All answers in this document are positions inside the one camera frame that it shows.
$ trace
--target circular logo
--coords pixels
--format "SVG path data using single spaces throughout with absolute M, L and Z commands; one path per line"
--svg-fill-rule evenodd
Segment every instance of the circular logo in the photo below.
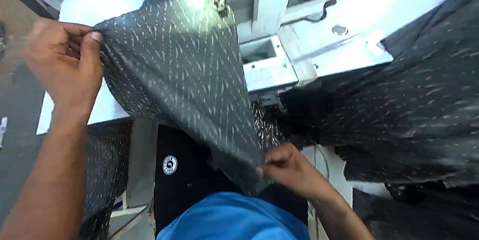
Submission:
M 165 157 L 163 161 L 163 172 L 166 175 L 171 175 L 176 171 L 176 167 L 178 166 L 178 162 L 176 161 L 176 157 L 168 156 Z

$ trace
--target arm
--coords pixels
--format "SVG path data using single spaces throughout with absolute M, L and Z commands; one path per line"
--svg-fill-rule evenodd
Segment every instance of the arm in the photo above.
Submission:
M 26 63 L 55 108 L 52 126 L 0 230 L 0 240 L 78 237 L 85 198 L 87 121 L 103 74 L 102 37 L 89 31 L 87 26 L 41 18 L 27 38 Z
M 294 145 L 272 147 L 265 157 L 266 164 L 257 169 L 258 174 L 308 199 L 331 240 L 374 240 L 339 192 Z

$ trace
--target hand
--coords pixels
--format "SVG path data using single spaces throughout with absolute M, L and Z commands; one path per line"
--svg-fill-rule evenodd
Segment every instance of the hand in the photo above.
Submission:
M 86 115 L 102 84 L 99 32 L 91 27 L 40 18 L 27 37 L 27 66 L 50 94 L 56 114 Z
M 339 195 L 293 144 L 274 146 L 266 151 L 265 158 L 266 163 L 257 168 L 259 176 L 267 176 L 307 199 L 330 200 Z

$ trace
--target fingernail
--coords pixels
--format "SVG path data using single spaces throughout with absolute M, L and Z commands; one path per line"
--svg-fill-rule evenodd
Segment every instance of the fingernail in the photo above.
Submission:
M 92 32 L 92 38 L 101 43 L 103 41 L 103 35 L 99 32 Z
M 255 172 L 257 177 L 263 178 L 263 169 L 261 167 L 256 167 L 254 172 Z

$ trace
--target blue shirt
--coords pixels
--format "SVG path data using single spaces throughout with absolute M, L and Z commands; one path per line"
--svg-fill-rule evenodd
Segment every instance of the blue shirt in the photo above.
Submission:
M 199 201 L 161 230 L 157 240 L 308 240 L 308 227 L 261 199 L 231 192 Z

